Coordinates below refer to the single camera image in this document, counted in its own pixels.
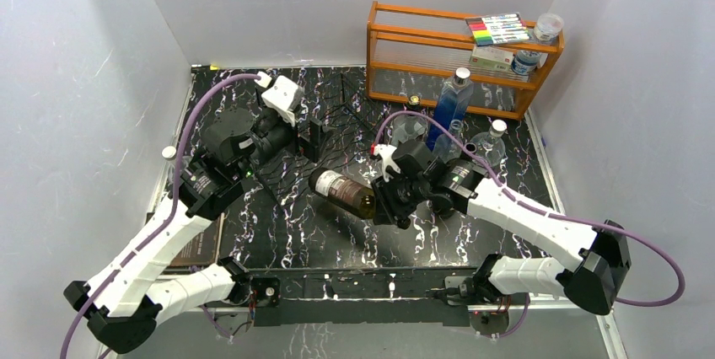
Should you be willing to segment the dark green wine bottle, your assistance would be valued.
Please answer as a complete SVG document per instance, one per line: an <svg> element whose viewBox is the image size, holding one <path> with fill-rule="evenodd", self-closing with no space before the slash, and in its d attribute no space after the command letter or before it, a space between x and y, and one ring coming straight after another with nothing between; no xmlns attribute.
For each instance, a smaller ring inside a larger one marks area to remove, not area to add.
<svg viewBox="0 0 715 359"><path fill-rule="evenodd" d="M322 167L316 168L309 176L309 188L355 217L374 218L376 200L372 188L344 174Z"/></svg>

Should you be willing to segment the clear square liquor bottle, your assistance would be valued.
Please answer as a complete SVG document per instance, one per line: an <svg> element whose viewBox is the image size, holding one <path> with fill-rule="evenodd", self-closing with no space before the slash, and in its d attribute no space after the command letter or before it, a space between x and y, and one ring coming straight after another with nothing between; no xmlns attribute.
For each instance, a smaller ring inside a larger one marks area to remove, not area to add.
<svg viewBox="0 0 715 359"><path fill-rule="evenodd" d="M410 95L407 98L406 110L421 112L421 98ZM390 145L398 147L410 140L423 141L427 131L427 122L414 115L399 115L391 123Z"/></svg>

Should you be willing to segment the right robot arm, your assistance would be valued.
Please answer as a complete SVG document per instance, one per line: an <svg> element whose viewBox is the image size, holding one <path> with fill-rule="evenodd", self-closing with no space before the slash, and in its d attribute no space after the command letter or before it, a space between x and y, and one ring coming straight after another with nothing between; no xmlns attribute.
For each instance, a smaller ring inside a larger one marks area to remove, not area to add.
<svg viewBox="0 0 715 359"><path fill-rule="evenodd" d="M589 313L610 313L631 266L620 226L607 222L599 229L559 220L553 210L497 184L466 155L444 162L418 141L376 144L371 156L382 169L371 183L374 224L408 228L417 206L431 201L437 212L490 222L548 253L519 259L489 254L473 275L447 281L435 298L469 305L519 293L546 294L565 297Z"/></svg>

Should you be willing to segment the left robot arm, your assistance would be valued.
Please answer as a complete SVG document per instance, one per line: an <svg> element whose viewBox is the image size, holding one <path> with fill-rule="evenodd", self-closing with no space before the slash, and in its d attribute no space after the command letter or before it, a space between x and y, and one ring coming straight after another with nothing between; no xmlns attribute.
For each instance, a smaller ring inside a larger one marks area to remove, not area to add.
<svg viewBox="0 0 715 359"><path fill-rule="evenodd" d="M206 128L202 146L178 170L173 190L141 232L103 272L71 282L65 298L94 337L118 354L137 349L166 320L207 303L276 304L277 297L264 290L277 282L253 276L230 257L172 281L160 276L243 195L243 181L256 177L258 168L283 151L317 162L330 136L331 129L314 118L302 136L297 122L274 109L258 116L225 110Z"/></svg>

